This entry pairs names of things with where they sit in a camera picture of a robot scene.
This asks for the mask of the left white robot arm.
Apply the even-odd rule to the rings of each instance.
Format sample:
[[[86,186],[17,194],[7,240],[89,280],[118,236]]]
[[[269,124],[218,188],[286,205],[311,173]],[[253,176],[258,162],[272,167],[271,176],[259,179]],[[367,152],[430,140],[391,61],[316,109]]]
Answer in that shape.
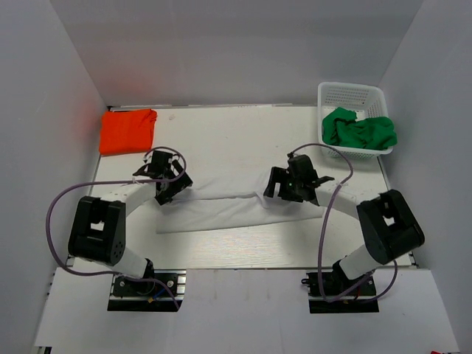
[[[186,161],[174,149],[157,147],[145,154],[145,164],[132,182],[123,182],[102,197],[85,196],[77,205],[69,237],[70,255],[108,267],[130,277],[139,294],[149,294],[156,285],[152,262],[126,246],[126,219],[144,203],[155,200],[163,206],[192,186]]]

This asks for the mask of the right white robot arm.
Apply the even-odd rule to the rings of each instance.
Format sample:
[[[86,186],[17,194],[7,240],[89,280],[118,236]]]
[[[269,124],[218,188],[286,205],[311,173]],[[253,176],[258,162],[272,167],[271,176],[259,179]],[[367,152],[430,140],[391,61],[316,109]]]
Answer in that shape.
[[[364,244],[333,264],[334,288],[342,294],[352,293],[365,274],[425,242],[425,235],[401,192],[388,190],[374,195],[352,191],[333,177],[318,176],[306,155],[290,157],[286,168],[272,167],[263,195],[332,208],[360,223]]]

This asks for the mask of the green t shirt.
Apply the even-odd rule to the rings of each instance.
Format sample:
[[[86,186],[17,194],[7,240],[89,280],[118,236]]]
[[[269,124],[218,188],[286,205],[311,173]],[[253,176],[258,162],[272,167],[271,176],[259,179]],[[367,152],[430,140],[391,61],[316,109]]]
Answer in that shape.
[[[322,141],[344,148],[386,150],[398,143],[398,137],[390,118],[359,120],[356,112],[338,107],[322,120]]]

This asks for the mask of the white t shirt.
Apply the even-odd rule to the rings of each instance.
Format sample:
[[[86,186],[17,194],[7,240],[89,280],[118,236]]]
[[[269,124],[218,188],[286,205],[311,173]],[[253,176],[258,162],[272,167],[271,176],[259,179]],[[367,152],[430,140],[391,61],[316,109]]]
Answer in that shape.
[[[199,232],[320,218],[324,209],[263,195],[268,172],[202,176],[153,216],[156,232]]]

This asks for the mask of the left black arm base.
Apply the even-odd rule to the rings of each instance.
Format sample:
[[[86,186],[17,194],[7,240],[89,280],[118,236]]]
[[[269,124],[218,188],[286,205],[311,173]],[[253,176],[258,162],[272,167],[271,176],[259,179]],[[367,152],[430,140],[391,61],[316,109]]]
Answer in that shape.
[[[182,305],[186,286],[185,270],[155,271],[154,277],[163,282]],[[131,282],[124,277],[114,277],[108,298],[107,311],[175,313],[178,311],[172,297],[160,284]]]

